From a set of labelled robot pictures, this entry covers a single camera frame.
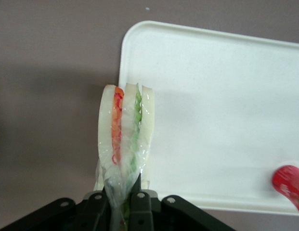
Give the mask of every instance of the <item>white cutting board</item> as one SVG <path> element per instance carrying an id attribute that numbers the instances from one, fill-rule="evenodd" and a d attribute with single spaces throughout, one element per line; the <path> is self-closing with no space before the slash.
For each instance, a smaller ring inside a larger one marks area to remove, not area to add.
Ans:
<path id="1" fill-rule="evenodd" d="M 150 189 L 201 208 L 299 215 L 271 186 L 299 167 L 299 44 L 145 21 L 119 86 L 153 88 Z"/>

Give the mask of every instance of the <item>clear plastic wrap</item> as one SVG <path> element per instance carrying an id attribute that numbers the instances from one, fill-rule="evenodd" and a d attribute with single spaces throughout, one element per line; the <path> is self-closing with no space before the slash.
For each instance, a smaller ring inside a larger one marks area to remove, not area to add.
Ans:
<path id="1" fill-rule="evenodd" d="M 128 195 L 139 174 L 142 174 L 142 186 L 148 188 L 148 168 L 150 142 L 154 128 L 154 95 L 147 87 L 127 84 L 122 102 L 122 115 L 117 124 L 120 137 L 111 134 L 114 126 L 113 95 L 115 86 L 104 89 L 99 111 L 98 151 L 99 161 L 96 169 L 94 189 L 105 188 L 112 207 L 111 231 L 127 229 L 129 216 Z M 120 142 L 114 146 L 114 140 Z"/>

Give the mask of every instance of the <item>red plastic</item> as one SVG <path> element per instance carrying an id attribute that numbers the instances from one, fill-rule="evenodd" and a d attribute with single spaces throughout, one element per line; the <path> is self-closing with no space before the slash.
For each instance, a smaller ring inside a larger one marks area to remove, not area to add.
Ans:
<path id="1" fill-rule="evenodd" d="M 299 168 L 286 165 L 275 171 L 272 178 L 274 188 L 286 196 L 299 211 Z"/>

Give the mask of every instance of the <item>gray table surface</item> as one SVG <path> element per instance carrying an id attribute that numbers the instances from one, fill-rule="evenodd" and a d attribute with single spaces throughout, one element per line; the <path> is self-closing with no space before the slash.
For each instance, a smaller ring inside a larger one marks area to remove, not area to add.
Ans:
<path id="1" fill-rule="evenodd" d="M 0 1 L 0 228 L 93 189 L 102 90 L 143 20 L 299 43 L 299 0 Z M 239 231 L 299 231 L 299 217 L 208 212 Z"/>

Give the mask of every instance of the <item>screw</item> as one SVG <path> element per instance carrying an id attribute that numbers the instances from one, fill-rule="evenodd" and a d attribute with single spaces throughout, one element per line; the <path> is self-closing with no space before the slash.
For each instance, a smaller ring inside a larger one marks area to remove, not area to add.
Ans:
<path id="1" fill-rule="evenodd" d="M 139 192 L 137 196 L 138 196 L 139 198 L 144 198 L 144 197 L 145 197 L 145 194 L 142 193 L 142 192 Z"/>
<path id="2" fill-rule="evenodd" d="M 95 196 L 95 199 L 96 199 L 96 200 L 100 200 L 101 198 L 102 198 L 102 196 L 99 195 L 99 194 Z"/>
<path id="3" fill-rule="evenodd" d="M 167 199 L 167 201 L 170 202 L 171 204 L 173 204 L 173 203 L 176 202 L 176 200 L 175 200 L 173 197 L 169 197 L 169 198 Z"/>
<path id="4" fill-rule="evenodd" d="M 62 202 L 62 203 L 61 203 L 61 207 L 65 207 L 65 206 L 67 206 L 68 204 L 69 204 L 69 202 L 67 202 L 67 201 Z"/>

